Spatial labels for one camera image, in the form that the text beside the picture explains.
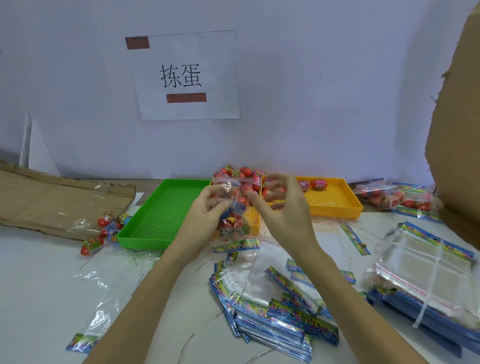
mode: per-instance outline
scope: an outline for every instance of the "brown tape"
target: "brown tape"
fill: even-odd
[[[129,36],[125,37],[127,49],[150,49],[150,42],[147,36]]]
[[[191,94],[167,94],[168,104],[176,104],[181,102],[207,102],[207,94],[205,92]]]

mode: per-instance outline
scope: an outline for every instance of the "cardboard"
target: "cardboard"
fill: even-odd
[[[0,160],[0,224],[84,240],[97,236],[102,212],[122,213],[135,185],[57,177]]]
[[[425,157],[440,217],[480,249],[480,2],[467,18],[433,112]]]

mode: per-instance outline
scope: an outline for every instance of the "table surface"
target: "table surface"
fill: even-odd
[[[373,248],[380,237],[405,220],[468,247],[444,225],[399,214],[366,212],[350,225]],[[346,235],[342,235],[342,243],[352,256],[356,288],[361,290],[361,274],[371,265],[372,258],[360,256]],[[98,271],[104,283],[112,284],[120,271],[136,272],[138,262],[120,247],[104,248],[91,259],[80,256],[79,251],[79,242],[0,226],[2,363],[77,364],[85,359],[85,354],[65,351],[65,347],[106,289],[74,276]],[[224,254],[203,252],[185,268],[160,320],[146,363],[299,363],[257,342],[246,344],[233,337],[208,284],[213,263],[224,258]],[[376,310],[430,363],[478,363],[479,357],[470,351],[464,349],[463,359],[458,359],[412,328],[400,315],[382,307]],[[357,362],[343,336],[338,347],[319,340],[313,340],[312,346],[312,363]]]

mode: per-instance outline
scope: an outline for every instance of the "bag of red eggs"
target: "bag of red eggs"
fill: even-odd
[[[390,210],[398,205],[420,211],[432,209],[432,194],[425,189],[414,188],[414,185],[396,182],[385,185],[384,181],[379,180],[357,184],[353,193],[379,209]]]
[[[245,217],[249,205],[246,195],[253,191],[251,178],[214,177],[213,184],[223,185],[223,189],[209,198],[209,208],[228,201],[230,207],[220,216],[217,231],[212,239],[212,245],[225,245],[229,242],[247,239],[250,236],[250,225]]]

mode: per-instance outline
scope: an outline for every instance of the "white paper sign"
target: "white paper sign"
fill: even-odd
[[[125,41],[144,121],[240,117],[234,30]]]

